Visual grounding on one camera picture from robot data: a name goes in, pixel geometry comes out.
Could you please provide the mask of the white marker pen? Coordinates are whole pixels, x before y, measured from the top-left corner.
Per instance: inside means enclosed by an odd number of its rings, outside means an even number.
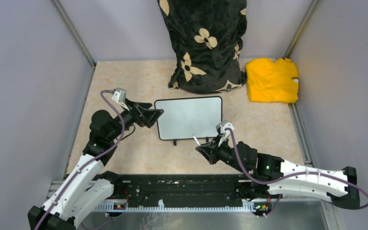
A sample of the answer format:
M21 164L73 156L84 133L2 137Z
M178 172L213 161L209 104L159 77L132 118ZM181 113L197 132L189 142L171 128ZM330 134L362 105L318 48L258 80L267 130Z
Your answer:
M195 135L193 135L193 139L196 142L197 146L201 146L199 140L197 139L197 137Z

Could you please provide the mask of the small whiteboard black frame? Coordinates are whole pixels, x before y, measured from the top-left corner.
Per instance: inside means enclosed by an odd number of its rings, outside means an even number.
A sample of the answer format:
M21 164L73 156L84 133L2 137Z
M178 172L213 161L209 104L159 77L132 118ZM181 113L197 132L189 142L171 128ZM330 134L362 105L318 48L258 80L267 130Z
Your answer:
M154 103L164 113L157 120L159 139L177 141L213 138L223 120L220 96L160 99Z

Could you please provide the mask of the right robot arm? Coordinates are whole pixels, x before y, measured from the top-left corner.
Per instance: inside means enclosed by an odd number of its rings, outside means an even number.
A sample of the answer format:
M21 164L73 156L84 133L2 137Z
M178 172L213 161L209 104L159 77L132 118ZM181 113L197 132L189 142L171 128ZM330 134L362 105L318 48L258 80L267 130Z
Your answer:
M252 181L251 193L255 197L264 197L266 194L307 196L343 209L360 209L357 171L354 167L332 171L298 165L277 156L259 153L242 141L233 147L229 146L228 140L219 144L218 138L199 144L195 150L209 164L222 161L245 173Z

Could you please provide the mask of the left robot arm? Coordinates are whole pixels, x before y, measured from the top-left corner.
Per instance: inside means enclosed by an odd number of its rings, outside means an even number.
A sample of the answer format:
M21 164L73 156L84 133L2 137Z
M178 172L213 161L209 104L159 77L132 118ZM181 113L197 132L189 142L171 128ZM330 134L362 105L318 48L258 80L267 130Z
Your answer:
M119 198L125 191L122 177L105 172L93 186L89 183L109 162L125 131L132 125L151 128L164 113L151 103L128 99L123 111L112 117L98 110L91 117L89 141L77 165L60 188L40 207L33 206L28 214L33 230L75 230L106 198Z

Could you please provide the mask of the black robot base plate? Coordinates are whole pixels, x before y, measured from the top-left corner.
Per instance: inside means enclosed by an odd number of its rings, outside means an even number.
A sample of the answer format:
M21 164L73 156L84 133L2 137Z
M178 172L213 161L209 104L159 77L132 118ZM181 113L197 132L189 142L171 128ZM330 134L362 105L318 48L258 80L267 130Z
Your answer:
M270 195L240 174L114 174L96 175L94 181L115 183L111 196L94 210L122 213L251 213L263 217L281 204L309 204L315 198Z

